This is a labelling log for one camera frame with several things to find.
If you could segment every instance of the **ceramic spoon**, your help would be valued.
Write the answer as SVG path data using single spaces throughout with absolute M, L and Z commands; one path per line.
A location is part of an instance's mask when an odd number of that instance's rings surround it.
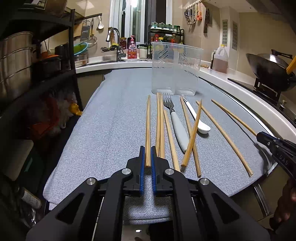
M 103 28 L 104 28 L 104 25 L 102 24 L 102 16 L 99 16 L 99 25 L 97 27 L 97 30 L 103 29 Z
M 185 104 L 187 105 L 189 111 L 191 112 L 191 114 L 192 114 L 192 116 L 193 116 L 193 118 L 195 120 L 196 119 L 196 113 L 195 113 L 194 109 L 192 108 L 191 104 L 187 100 L 186 96 L 185 95 L 181 95 L 181 96 L 182 96 Z M 211 128 L 208 125 L 206 125 L 205 123 L 203 123 L 201 120 L 199 120 L 197 128 L 198 128 L 198 131 L 201 134 L 207 134 L 211 130 Z

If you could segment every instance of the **metal fork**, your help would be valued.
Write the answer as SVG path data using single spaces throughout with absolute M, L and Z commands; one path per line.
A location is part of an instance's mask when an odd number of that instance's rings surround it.
M 172 118 L 172 123 L 173 127 L 175 130 L 175 135 L 177 138 L 177 141 L 182 149 L 183 152 L 186 152 L 188 143 L 189 143 L 189 138 L 187 136 L 187 132 L 181 123 L 179 117 L 177 116 L 177 113 L 175 112 L 174 104 L 172 101 L 172 98 L 169 93 L 164 93 L 163 94 L 163 105 L 167 107 L 170 110 L 170 116 Z

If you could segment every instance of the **wok handle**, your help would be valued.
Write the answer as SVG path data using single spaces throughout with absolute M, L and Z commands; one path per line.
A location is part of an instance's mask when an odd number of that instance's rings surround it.
M 275 55 L 275 56 L 280 55 L 280 56 L 283 56 L 283 57 L 286 57 L 286 58 L 293 59 L 292 54 L 281 53 L 281 52 L 278 52 L 278 51 L 276 51 L 276 50 L 274 50 L 274 49 L 271 50 L 271 54 L 273 54 L 273 55 Z
M 292 60 L 292 62 L 289 64 L 289 66 L 287 67 L 287 74 L 291 74 L 292 71 L 296 68 L 296 56 L 294 57 L 294 59 Z

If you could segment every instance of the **chopsticks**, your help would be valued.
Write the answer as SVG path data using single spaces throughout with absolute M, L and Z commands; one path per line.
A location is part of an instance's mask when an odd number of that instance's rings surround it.
M 249 167 L 248 163 L 246 162 L 246 160 L 244 159 L 243 155 L 240 153 L 239 149 L 237 148 L 237 146 L 233 143 L 233 141 L 230 139 L 230 137 L 227 135 L 227 133 L 222 129 L 222 127 L 218 124 L 218 122 L 213 118 L 213 116 L 204 108 L 202 107 L 202 110 L 204 111 L 204 113 L 210 118 L 210 120 L 215 124 L 215 126 L 218 128 L 218 130 L 221 132 L 221 134 L 224 136 L 224 138 L 228 141 L 228 143 L 230 144 L 230 146 L 232 147 L 232 149 L 235 151 L 235 153 L 237 154 L 237 156 L 239 157 L 239 159 L 241 160 L 241 162 L 243 163 L 244 167 L 246 168 L 248 174 L 250 176 L 253 175 L 253 171 L 251 170 L 251 168 Z
M 196 119 L 195 119 L 195 122 L 194 122 L 193 130 L 191 132 L 192 135 L 190 137 L 190 140 L 189 140 L 185 155 L 183 157 L 183 161 L 182 161 L 182 164 L 181 164 L 182 166 L 187 166 L 187 163 L 189 161 L 189 157 L 190 157 L 190 154 L 191 154 L 191 151 L 192 151 L 192 148 L 193 148 L 193 144 L 195 142 L 195 136 L 196 136 L 196 132 L 197 132 L 198 122 L 200 120 L 200 113 L 201 113 L 201 110 L 202 110 L 201 107 L 202 107 L 202 101 L 200 101 L 200 105 L 198 107 L 198 113 L 197 113 L 197 116 L 196 116 Z
M 150 95 L 147 100 L 146 113 L 146 142 L 145 142 L 145 167 L 151 167 L 151 146 L 150 146 Z
M 166 127 L 167 127 L 168 140 L 169 140 L 169 143 L 170 143 L 170 151 L 172 153 L 174 169 L 176 171 L 180 171 L 178 156 L 177 156 L 175 143 L 174 143 L 174 139 L 173 139 L 173 135 L 172 135 L 172 130 L 170 128 L 170 121 L 168 119 L 168 113 L 166 112 L 166 110 L 164 110 L 163 114 L 164 114 L 164 117 L 165 117 L 165 124 L 166 124 Z
M 159 94 L 159 102 L 160 102 L 160 150 L 159 157 L 165 158 L 165 129 L 163 122 L 163 96 Z
M 184 116 L 185 116 L 185 120 L 186 120 L 186 124 L 187 124 L 189 137 L 191 137 L 191 135 L 193 135 L 192 128 L 191 128 L 188 113 L 187 113 L 187 110 L 186 110 L 186 104 L 185 104 L 185 102 L 184 102 L 184 100 L 183 100 L 183 98 L 181 96 L 180 96 L 180 101 L 181 101 L 181 104 L 182 104 L 182 108 L 183 108 L 183 112 L 184 112 Z M 193 143 L 192 152 L 193 152 L 193 157 L 194 157 L 197 176 L 201 177 L 202 173 L 201 173 L 201 170 L 200 170 L 200 161 L 198 159 L 198 153 L 197 153 L 195 142 Z
M 238 118 L 235 114 L 231 113 L 228 109 L 226 109 L 224 106 L 219 104 L 217 101 L 212 99 L 212 102 L 215 103 L 217 106 L 219 106 L 222 110 L 224 110 L 227 114 L 231 115 L 234 119 L 239 121 L 244 127 L 246 127 L 254 136 L 257 136 L 257 133 L 249 127 L 245 122 L 243 122 L 240 118 Z
M 156 125 L 156 155 L 159 156 L 159 148 L 160 148 L 160 93 L 157 93 L 157 125 Z

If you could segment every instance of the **faucet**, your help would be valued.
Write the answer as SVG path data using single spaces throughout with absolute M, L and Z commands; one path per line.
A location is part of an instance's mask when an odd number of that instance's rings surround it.
M 107 38 L 106 38 L 106 42 L 110 42 L 110 34 L 112 31 L 115 31 L 117 33 L 117 43 L 118 43 L 118 46 L 116 46 L 116 62 L 119 62 L 121 61 L 121 57 L 126 57 L 126 53 L 123 52 L 121 46 L 120 46 L 120 33 L 118 31 L 117 28 L 110 28 L 109 31 L 108 31 L 108 35 L 107 35 Z

